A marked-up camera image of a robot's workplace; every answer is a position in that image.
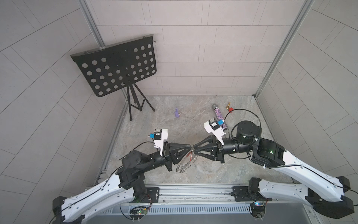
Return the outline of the metal disc with key rings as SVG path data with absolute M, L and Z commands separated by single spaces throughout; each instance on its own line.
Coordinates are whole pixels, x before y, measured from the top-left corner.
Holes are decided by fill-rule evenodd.
M 192 150 L 186 155 L 186 157 L 184 157 L 181 162 L 178 164 L 177 168 L 176 168 L 176 172 L 177 173 L 184 173 L 186 172 L 190 167 L 191 165 L 197 161 L 198 157 L 197 155 L 193 155 L 193 160 L 192 162 L 189 162 L 190 161 L 190 153 L 193 152 L 194 153 L 194 150 L 193 150 L 193 146 L 192 146 Z

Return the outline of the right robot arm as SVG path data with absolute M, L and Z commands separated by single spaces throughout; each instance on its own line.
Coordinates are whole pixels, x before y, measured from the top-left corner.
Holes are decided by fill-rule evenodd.
M 297 181 L 284 184 L 252 177 L 247 190 L 234 189 L 238 200 L 252 200 L 254 212 L 263 210 L 270 199 L 284 199 L 310 206 L 315 212 L 340 219 L 355 212 L 353 201 L 345 196 L 350 181 L 344 176 L 332 177 L 295 157 L 278 143 L 261 138 L 262 128 L 251 121 L 235 125 L 236 137 L 224 138 L 218 122 L 204 124 L 211 136 L 194 145 L 194 154 L 212 161 L 225 162 L 225 155 L 246 153 L 248 159 L 264 169 L 275 169 Z

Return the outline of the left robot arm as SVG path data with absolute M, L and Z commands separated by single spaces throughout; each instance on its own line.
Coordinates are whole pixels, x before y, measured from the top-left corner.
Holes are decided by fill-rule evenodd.
M 174 164 L 186 157 L 191 145 L 164 142 L 162 152 L 145 154 L 137 150 L 122 159 L 122 166 L 109 178 L 74 197 L 53 200 L 52 224 L 84 224 L 96 215 L 116 205 L 141 201 L 147 194 L 144 174 L 166 166 L 172 171 Z

